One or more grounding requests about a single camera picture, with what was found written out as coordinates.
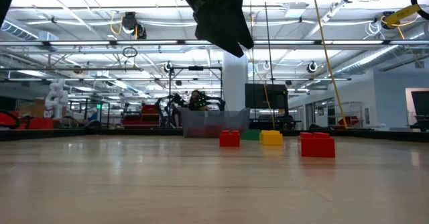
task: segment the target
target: yellow cable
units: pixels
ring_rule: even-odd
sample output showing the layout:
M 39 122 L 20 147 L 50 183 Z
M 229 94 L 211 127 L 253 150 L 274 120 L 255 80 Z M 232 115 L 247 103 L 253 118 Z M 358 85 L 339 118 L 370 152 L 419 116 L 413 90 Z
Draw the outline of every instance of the yellow cable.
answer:
M 269 114 L 271 115 L 271 119 L 273 120 L 273 129 L 275 130 L 275 123 L 274 123 L 274 114 L 275 113 L 274 112 L 271 113 L 271 105 L 269 104 L 267 86 L 265 85 L 265 81 L 262 80 L 261 76 L 259 75 L 258 71 L 256 70 L 254 64 L 253 64 L 253 72 L 256 72 L 257 76 L 259 77 L 260 81 L 262 82 L 263 90 L 265 91 L 265 98 L 267 99 L 267 103 L 268 103 Z
M 329 60 L 329 56 L 328 56 L 328 50 L 326 49 L 326 43 L 325 43 L 325 41 L 324 41 L 324 36 L 323 36 L 323 27 L 322 27 L 322 22 L 320 21 L 320 13 L 319 13 L 318 5 L 317 5 L 317 0 L 314 0 L 314 5 L 316 6 L 317 21 L 319 22 L 320 35 L 322 36 L 323 50 L 324 50 L 324 55 L 325 55 L 325 57 L 326 57 L 326 63 L 328 64 L 328 69 L 329 69 L 329 72 L 330 72 L 330 77 L 331 77 L 331 79 L 332 79 L 332 83 L 334 84 L 334 89 L 335 89 L 336 99 L 337 99 L 338 104 L 339 104 L 339 106 L 340 106 L 341 117 L 343 118 L 344 127 L 345 127 L 346 129 L 348 129 L 348 128 L 349 128 L 349 126 L 347 125 L 346 117 L 345 117 L 345 115 L 344 115 L 344 111 L 343 111 L 343 104 L 341 103 L 340 94 L 339 94 L 339 92 L 338 92 L 338 88 L 336 87 L 336 82 L 335 82 L 334 74 L 332 73 L 332 67 L 330 66 L 330 60 Z
M 112 31 L 112 33 L 114 33 L 115 35 L 119 35 L 121 32 L 122 32 L 122 19 L 123 19 L 123 17 L 121 17 L 121 25 L 120 25 L 120 28 L 119 28 L 119 32 L 116 32 L 114 29 L 113 29 L 113 18 L 115 17 L 115 12 L 113 12 L 113 14 L 112 14 L 112 20 L 110 21 L 110 30 Z
M 383 22 L 383 23 L 385 23 L 385 24 L 387 25 L 386 21 L 384 21 L 384 18 L 385 18 L 385 16 L 384 16 L 384 15 L 383 15 L 383 16 L 381 16 L 380 21 L 381 21 L 381 22 Z M 393 23 L 393 24 L 392 24 L 392 25 L 390 25 L 390 26 L 395 26 L 395 27 L 399 27 L 399 26 L 407 26 L 407 25 L 410 25 L 410 24 L 412 24 L 412 23 L 416 22 L 417 18 L 418 18 L 418 17 L 416 17 L 414 20 L 412 20 L 412 21 L 410 21 L 410 22 L 408 22 L 408 23 L 400 23 L 400 24 Z
M 404 33 L 402 32 L 402 30 L 401 30 L 401 27 L 397 27 L 397 30 L 400 32 L 400 35 L 401 35 L 401 37 L 402 37 L 402 39 L 404 40 L 405 39 L 405 36 L 404 36 Z M 414 60 L 416 61 L 416 63 L 417 64 L 419 64 L 420 65 L 420 67 L 421 68 L 424 68 L 423 67 L 423 65 L 422 65 L 422 63 L 420 63 L 420 61 L 417 59 L 417 56 L 414 54 L 414 52 L 413 52 L 413 50 L 411 49 L 411 48 L 408 48 L 408 50 L 411 52 L 411 54 L 413 55 L 413 58 L 414 58 Z

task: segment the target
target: person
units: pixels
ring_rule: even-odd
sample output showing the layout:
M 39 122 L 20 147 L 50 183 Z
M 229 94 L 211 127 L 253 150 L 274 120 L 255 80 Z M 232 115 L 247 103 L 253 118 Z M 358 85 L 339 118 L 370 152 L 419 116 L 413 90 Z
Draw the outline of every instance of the person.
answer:
M 208 111 L 206 95 L 198 90 L 194 90 L 191 94 L 188 108 L 191 111 Z

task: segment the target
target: monitor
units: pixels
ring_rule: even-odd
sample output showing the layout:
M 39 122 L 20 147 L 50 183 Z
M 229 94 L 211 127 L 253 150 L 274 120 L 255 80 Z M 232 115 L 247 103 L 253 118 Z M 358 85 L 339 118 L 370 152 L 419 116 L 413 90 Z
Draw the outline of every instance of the monitor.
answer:
M 285 85 L 266 85 L 266 88 L 271 109 L 288 109 L 288 89 Z M 263 84 L 246 84 L 245 94 L 246 107 L 251 109 L 269 108 Z

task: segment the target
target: green block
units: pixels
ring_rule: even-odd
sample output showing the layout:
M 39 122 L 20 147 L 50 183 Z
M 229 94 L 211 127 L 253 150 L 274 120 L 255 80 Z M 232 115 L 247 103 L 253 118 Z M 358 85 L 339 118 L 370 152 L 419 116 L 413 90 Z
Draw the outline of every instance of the green block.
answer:
M 241 139 L 259 141 L 260 133 L 261 133 L 261 130 L 254 130 L 254 129 L 247 130 L 241 134 Z

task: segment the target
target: yellow block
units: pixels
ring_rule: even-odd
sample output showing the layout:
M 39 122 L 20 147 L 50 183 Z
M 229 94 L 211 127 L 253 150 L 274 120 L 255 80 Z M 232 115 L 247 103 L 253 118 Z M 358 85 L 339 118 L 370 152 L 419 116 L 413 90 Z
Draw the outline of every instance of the yellow block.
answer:
M 264 146 L 283 146 L 283 135 L 279 131 L 262 131 L 260 140 Z
M 259 133 L 259 143 L 262 144 L 263 143 L 263 136 L 265 134 L 269 133 L 268 130 L 262 130 L 261 133 Z

